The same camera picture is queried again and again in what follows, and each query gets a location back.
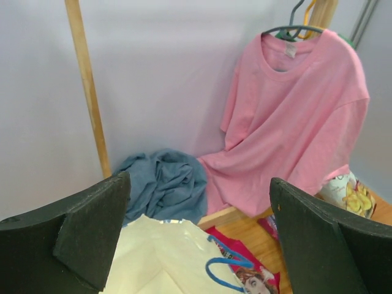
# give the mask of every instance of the cartoon character print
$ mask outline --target cartoon character print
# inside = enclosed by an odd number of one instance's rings
[[[260,271],[248,268],[239,268],[236,271],[237,277],[244,284],[248,294],[278,294],[277,287],[270,283],[274,280],[274,275],[264,268]]]
[[[356,181],[349,181],[346,186],[346,196],[343,198],[346,210],[359,216],[369,218],[374,210],[374,200],[366,187]]]

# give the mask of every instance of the pale yellow cloth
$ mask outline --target pale yellow cloth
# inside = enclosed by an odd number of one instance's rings
[[[239,293],[215,283],[206,262],[222,257],[208,234],[185,220],[162,223],[141,216],[123,228],[104,294]],[[228,265],[212,265],[220,279],[242,287]]]

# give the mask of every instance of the cartoon face print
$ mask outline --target cartoon face print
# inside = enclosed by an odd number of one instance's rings
[[[246,280],[245,288],[250,294],[271,294],[264,282],[256,276]]]

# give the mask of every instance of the clothes hanger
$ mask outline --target clothes hanger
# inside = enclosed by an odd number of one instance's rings
[[[300,25],[296,25],[296,26],[278,26],[276,28],[269,29],[268,31],[265,31],[263,34],[270,34],[272,32],[276,32],[276,31],[284,31],[285,35],[282,35],[282,38],[284,40],[292,40],[292,39],[297,38],[303,29],[305,29],[307,31],[317,32],[319,34],[321,34],[324,31],[322,28],[318,28],[315,26],[303,26],[300,24]],[[293,36],[287,35],[286,31],[294,31],[294,30],[296,30],[296,33]]]
[[[298,10],[299,7],[301,7],[301,5],[305,2],[305,0],[300,0],[299,3],[297,3],[296,6],[294,6],[291,14],[290,14],[290,23],[289,25],[292,26],[294,24],[294,16],[295,16],[295,12]],[[293,37],[290,37],[290,35],[288,36],[288,31],[286,29],[281,30],[281,36],[284,40],[291,40],[291,39],[295,39],[298,37],[298,35],[300,34],[300,31],[297,30],[297,32],[295,33],[295,35]]]
[[[281,38],[284,40],[293,40],[295,38],[297,38],[300,34],[300,32],[302,30],[307,30],[308,32],[317,32],[317,33],[322,33],[323,29],[322,28],[316,28],[314,26],[308,26],[308,25],[293,25],[294,23],[294,16],[295,16],[295,12],[297,11],[297,9],[305,2],[305,0],[301,0],[299,3],[297,3],[297,5],[293,8],[291,15],[290,15],[290,24],[288,26],[279,26],[273,29],[270,29],[268,31],[265,31],[264,34],[269,34],[271,32],[276,32],[279,31],[281,33]],[[306,9],[307,10],[307,17],[309,18],[309,12],[312,8],[312,4]],[[296,33],[293,36],[290,36],[288,34],[288,31],[293,31],[296,30]]]

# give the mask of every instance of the white wall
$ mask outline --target white wall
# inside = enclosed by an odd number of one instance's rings
[[[362,4],[347,2],[332,27],[348,35]],[[286,25],[297,0],[142,3],[81,1],[112,167],[139,151],[220,149],[236,58],[257,33]],[[0,65],[3,219],[102,175],[63,0],[2,2]]]
[[[392,1],[379,1],[358,46],[371,103],[351,166],[392,203],[392,39],[386,34],[391,11]]]

